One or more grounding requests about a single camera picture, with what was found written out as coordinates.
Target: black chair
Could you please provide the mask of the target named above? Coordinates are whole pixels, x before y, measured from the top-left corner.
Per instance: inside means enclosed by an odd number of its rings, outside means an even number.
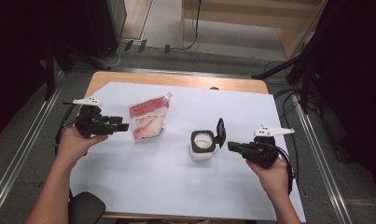
[[[69,224],[97,223],[105,211],[105,204],[89,192],[81,192],[68,204]]]

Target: black panel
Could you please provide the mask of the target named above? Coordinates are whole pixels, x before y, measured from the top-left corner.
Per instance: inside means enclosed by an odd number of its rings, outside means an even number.
[[[44,40],[32,8],[0,1],[0,132],[45,82]]]
[[[110,6],[105,0],[61,0],[53,3],[57,38],[89,56],[102,58],[118,46]]]
[[[322,116],[339,147],[376,180],[376,1],[328,1],[321,20],[330,16],[313,58]]]

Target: white sheet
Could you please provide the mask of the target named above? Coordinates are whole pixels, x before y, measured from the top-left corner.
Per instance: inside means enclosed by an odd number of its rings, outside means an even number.
[[[246,143],[261,124],[280,127],[272,95],[172,86],[111,82],[93,96],[103,116],[122,116],[128,108],[171,92],[165,132],[134,143],[132,134],[114,133],[79,160],[71,177],[74,194],[89,191],[106,204],[106,212],[275,220],[272,204],[258,178],[228,141]],[[227,139],[208,161],[193,161],[193,131],[210,130],[223,118]],[[283,136],[276,145],[286,150]],[[296,182],[290,194],[302,222],[305,216]]]

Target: snack package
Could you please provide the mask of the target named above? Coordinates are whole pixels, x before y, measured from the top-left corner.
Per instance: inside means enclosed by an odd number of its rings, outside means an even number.
[[[150,140],[163,133],[163,121],[172,96],[168,92],[130,107],[130,125],[135,142]]]

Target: metal rail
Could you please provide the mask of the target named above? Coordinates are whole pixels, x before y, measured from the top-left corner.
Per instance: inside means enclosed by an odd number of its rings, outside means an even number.
[[[63,80],[64,73],[60,72],[57,76],[56,83],[58,84],[56,86],[54,93],[49,97],[49,99],[46,102],[44,102],[44,104],[42,104],[42,107],[36,115],[33,124],[31,125],[30,129],[28,130],[28,133],[22,140],[19,149],[13,157],[13,160],[7,167],[7,170],[5,171],[4,175],[0,180],[0,209],[5,199],[7,198],[7,195],[9,194],[13,186],[13,183],[19,175],[19,172],[29,155],[31,148],[33,147],[33,144],[35,143],[35,140],[43,127],[43,124],[48,118],[51,108],[54,106],[54,103],[60,93],[60,87],[63,84]]]
[[[294,103],[297,103],[299,101],[299,97],[296,94],[293,96],[293,101]],[[333,178],[333,174],[331,173],[330,168],[327,165],[327,160],[315,135],[315,131],[313,130],[313,125],[311,124],[310,117],[303,112],[300,105],[298,105],[296,108],[299,119],[301,121],[301,125],[303,126],[304,132],[306,132],[307,139],[313,151],[313,156],[324,181],[325,187],[327,188],[327,193],[329,195],[330,201],[332,202],[333,208],[335,209],[339,223],[353,223],[350,214],[348,213],[344,199],[341,196],[339,187],[337,186],[336,181]]]

